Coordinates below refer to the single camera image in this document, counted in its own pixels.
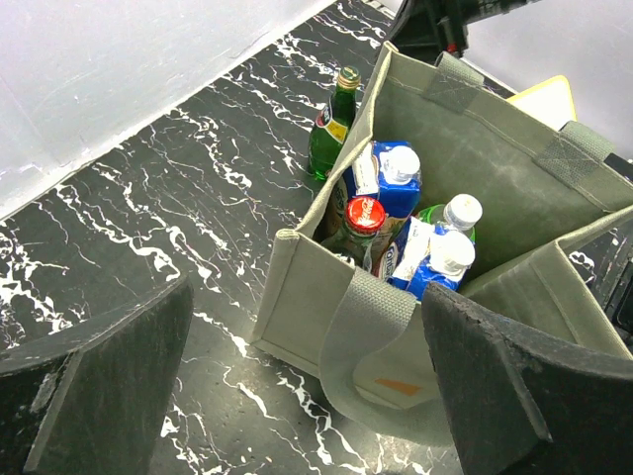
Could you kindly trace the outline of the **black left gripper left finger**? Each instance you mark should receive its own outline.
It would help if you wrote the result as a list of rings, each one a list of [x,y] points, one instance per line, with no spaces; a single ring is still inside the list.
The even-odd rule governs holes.
[[[3,350],[2,473],[147,473],[192,315],[182,276]]]

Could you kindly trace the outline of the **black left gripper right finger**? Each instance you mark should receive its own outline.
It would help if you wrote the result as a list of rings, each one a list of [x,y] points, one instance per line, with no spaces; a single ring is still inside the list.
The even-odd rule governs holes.
[[[421,315],[464,473],[631,473],[631,361],[439,284],[426,288]]]

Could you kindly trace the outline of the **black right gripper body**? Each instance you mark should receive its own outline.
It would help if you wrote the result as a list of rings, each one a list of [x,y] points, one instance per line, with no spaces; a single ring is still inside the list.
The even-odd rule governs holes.
[[[386,40],[400,53],[429,64],[443,52],[461,58],[468,47],[458,1],[405,0]]]

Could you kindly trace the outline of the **Fontana pineapple juice carton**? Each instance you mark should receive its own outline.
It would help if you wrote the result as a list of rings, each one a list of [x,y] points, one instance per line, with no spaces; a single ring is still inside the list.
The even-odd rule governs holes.
[[[420,187],[420,159],[409,142],[371,141],[333,187],[325,214],[326,232],[330,236],[336,232],[351,199],[369,196],[385,210],[378,238],[388,242],[417,206]]]

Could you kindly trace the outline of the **grey-green canvas bag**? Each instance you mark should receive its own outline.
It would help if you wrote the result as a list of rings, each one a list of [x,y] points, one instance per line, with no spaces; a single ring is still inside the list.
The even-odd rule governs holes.
[[[314,375],[346,418],[432,446],[469,428],[491,443],[551,441],[534,382],[550,401],[583,401],[590,381],[631,393],[631,353],[568,257],[632,217],[608,141],[576,122],[548,128],[450,54],[429,65],[391,44],[333,176],[373,140],[420,155],[422,204],[460,193],[482,204],[474,242],[414,229],[412,253],[432,269],[470,261],[459,288],[433,283],[414,297],[323,248],[328,181],[300,224],[275,236],[256,347]]]

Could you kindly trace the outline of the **blue red juice carton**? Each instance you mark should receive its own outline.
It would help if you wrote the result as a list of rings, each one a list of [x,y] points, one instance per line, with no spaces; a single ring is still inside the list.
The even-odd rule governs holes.
[[[421,301],[432,282],[456,291],[475,258],[475,246],[463,234],[451,231],[441,236],[432,225],[409,218],[374,265],[373,274]]]

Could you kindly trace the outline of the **dark cola bottle red label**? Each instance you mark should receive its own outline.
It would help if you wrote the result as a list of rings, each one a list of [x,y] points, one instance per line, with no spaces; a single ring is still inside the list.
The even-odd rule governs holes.
[[[371,246],[385,220],[386,212],[377,199],[358,196],[348,202],[339,229],[321,245],[344,262],[370,271]]]

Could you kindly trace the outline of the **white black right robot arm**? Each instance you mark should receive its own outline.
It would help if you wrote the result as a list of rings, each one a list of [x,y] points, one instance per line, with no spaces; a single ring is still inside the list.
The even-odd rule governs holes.
[[[406,0],[386,40],[399,52],[427,63],[445,51],[461,58],[468,48],[469,24],[527,4],[526,0]]]

